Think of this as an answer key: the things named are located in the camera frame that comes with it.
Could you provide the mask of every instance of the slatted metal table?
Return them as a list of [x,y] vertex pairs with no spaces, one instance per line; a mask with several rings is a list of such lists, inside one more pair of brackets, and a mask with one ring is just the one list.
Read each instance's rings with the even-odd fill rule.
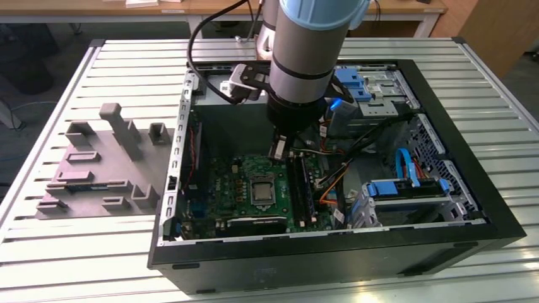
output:
[[[528,236],[433,276],[186,297],[149,271],[153,216],[38,221],[70,121],[93,129],[103,102],[137,128],[173,127],[185,40],[105,41],[87,49],[0,207],[0,302],[477,302],[539,297],[539,125],[466,45],[450,39],[350,39],[342,59],[413,59]],[[254,44],[198,40],[197,60],[254,58]]]

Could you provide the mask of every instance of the blue tab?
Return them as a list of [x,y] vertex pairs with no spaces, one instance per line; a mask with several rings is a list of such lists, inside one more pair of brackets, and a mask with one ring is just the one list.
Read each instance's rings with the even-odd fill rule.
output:
[[346,87],[349,88],[362,87],[362,77],[357,74],[357,70],[354,68],[336,69],[334,76]]
[[358,102],[368,102],[372,99],[372,95],[366,93],[361,88],[350,88],[348,89],[353,99]]
[[376,193],[376,188],[373,187],[372,184],[366,184],[366,191],[368,191],[368,195],[369,195],[370,197],[373,197],[373,196],[377,195],[377,193]]
[[450,190],[450,188],[449,188],[449,186],[448,186],[446,180],[445,180],[445,179],[440,179],[437,182],[440,183],[441,190],[444,191],[444,193],[448,194],[448,191]]
[[392,181],[373,182],[373,185],[380,196],[390,196],[398,193],[396,190],[394,182]]
[[354,211],[357,210],[357,208],[360,207],[360,200],[354,200],[353,206],[352,206],[352,213],[354,213]]

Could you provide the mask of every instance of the wooden desk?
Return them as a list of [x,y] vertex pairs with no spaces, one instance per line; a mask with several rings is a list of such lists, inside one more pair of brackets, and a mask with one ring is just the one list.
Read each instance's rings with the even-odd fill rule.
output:
[[[258,1],[249,0],[253,12],[258,8]],[[189,0],[188,22],[190,30],[208,15],[230,6],[236,0]],[[432,0],[430,4],[414,0],[378,0],[381,21],[420,21],[413,37],[426,38],[436,24],[437,17],[445,13],[446,7],[441,0]],[[376,5],[370,2],[365,21],[373,21],[376,17]],[[248,21],[250,20],[248,5],[244,4],[216,21]]]
[[[258,8],[258,1],[249,0],[252,9]],[[237,0],[189,0],[189,14],[192,15],[210,15],[220,11],[222,8],[230,6]],[[381,14],[442,14],[446,11],[446,7],[441,0],[432,0],[430,4],[420,3],[414,0],[378,0]],[[244,4],[233,11],[232,15],[248,15],[248,5]],[[372,2],[368,7],[366,14],[376,14],[376,5]]]
[[186,21],[190,0],[125,8],[124,1],[0,0],[0,23]]
[[[258,1],[249,0],[257,10]],[[0,23],[85,23],[186,21],[190,31],[210,14],[228,7],[236,0],[184,0],[182,3],[161,2],[148,8],[124,7],[122,1],[102,0],[0,0]],[[441,0],[422,4],[414,0],[380,0],[382,21],[420,21],[414,37],[428,37],[437,17],[446,10]],[[376,5],[370,3],[365,20],[376,17]],[[217,21],[248,21],[246,4]]]

